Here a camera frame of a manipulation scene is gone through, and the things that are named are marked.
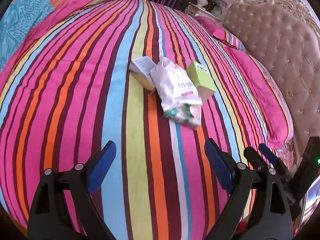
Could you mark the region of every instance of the upholstered headboard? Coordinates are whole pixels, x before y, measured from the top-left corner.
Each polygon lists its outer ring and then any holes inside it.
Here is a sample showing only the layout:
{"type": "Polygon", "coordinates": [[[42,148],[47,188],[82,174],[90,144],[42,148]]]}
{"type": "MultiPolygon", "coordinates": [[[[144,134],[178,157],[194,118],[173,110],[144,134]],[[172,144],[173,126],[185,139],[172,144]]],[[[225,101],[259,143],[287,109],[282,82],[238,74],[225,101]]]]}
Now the upholstered headboard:
{"type": "Polygon", "coordinates": [[[320,30],[301,0],[234,0],[223,25],[270,72],[294,124],[298,158],[320,136],[320,30]]]}

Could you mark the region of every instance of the white vase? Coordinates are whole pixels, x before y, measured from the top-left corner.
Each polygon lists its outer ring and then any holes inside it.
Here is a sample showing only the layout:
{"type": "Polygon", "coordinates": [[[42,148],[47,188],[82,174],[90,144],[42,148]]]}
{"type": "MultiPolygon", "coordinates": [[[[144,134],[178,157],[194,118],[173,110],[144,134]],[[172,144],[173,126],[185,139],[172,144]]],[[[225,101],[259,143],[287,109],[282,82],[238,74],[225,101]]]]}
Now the white vase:
{"type": "Polygon", "coordinates": [[[197,0],[198,4],[196,5],[198,8],[202,8],[203,6],[208,5],[208,0],[197,0]]]}

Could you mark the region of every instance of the box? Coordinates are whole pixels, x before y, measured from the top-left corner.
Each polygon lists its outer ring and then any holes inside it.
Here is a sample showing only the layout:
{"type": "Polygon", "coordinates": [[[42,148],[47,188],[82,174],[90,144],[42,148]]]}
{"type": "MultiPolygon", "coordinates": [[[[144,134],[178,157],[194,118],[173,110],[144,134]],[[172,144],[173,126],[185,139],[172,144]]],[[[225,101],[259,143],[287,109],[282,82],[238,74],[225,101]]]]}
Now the box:
{"type": "Polygon", "coordinates": [[[129,70],[142,87],[149,91],[154,91],[155,85],[150,75],[151,69],[156,66],[151,58],[145,56],[131,60],[129,70]]]}
{"type": "Polygon", "coordinates": [[[217,91],[208,67],[192,61],[186,72],[197,88],[203,103],[217,91]]]}

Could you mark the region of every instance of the nightstand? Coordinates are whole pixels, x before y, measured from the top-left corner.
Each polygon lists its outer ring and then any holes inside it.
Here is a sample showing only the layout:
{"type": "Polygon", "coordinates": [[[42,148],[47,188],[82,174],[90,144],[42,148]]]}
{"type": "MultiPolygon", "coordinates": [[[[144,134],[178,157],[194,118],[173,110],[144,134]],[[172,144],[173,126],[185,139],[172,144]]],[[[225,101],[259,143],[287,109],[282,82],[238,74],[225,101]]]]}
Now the nightstand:
{"type": "Polygon", "coordinates": [[[213,20],[214,22],[218,22],[218,23],[221,22],[221,20],[219,18],[215,17],[213,14],[211,14],[208,11],[206,11],[204,8],[197,7],[193,3],[189,3],[185,13],[188,14],[188,15],[191,15],[191,16],[207,17],[207,18],[213,20]]]}

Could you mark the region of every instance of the green and white box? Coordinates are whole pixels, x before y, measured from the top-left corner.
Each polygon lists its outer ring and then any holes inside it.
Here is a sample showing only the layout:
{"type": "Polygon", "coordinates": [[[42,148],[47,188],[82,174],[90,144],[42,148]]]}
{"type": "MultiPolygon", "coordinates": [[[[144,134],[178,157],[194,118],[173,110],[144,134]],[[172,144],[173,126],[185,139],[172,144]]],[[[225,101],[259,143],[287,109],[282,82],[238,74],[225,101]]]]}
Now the green and white box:
{"type": "Polygon", "coordinates": [[[203,103],[217,91],[208,67],[203,66],[196,61],[192,61],[186,72],[197,88],[203,103]]]}

